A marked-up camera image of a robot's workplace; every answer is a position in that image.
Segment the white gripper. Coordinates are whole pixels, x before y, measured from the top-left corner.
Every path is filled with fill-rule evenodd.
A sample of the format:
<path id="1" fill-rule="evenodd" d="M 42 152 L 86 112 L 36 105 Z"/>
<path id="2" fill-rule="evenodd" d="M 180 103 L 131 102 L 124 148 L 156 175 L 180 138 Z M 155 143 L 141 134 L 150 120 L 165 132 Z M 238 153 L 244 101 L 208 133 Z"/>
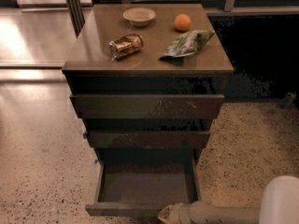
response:
<path id="1" fill-rule="evenodd" d="M 163 224 L 191 224 L 190 206 L 186 203 L 175 203 L 167 206 L 158 214 L 158 219 Z"/>

